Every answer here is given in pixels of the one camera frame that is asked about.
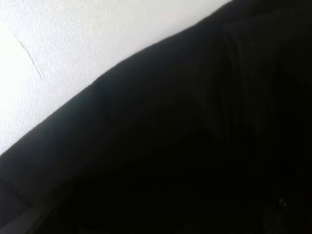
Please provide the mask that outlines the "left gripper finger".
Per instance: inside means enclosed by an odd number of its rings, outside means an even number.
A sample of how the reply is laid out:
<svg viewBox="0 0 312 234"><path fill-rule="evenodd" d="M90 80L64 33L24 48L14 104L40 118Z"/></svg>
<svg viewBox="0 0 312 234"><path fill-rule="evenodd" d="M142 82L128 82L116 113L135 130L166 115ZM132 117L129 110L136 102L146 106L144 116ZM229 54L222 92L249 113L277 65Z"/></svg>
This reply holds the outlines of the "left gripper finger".
<svg viewBox="0 0 312 234"><path fill-rule="evenodd" d="M280 198L266 204L263 212L264 234L310 234L312 200L307 197Z"/></svg>

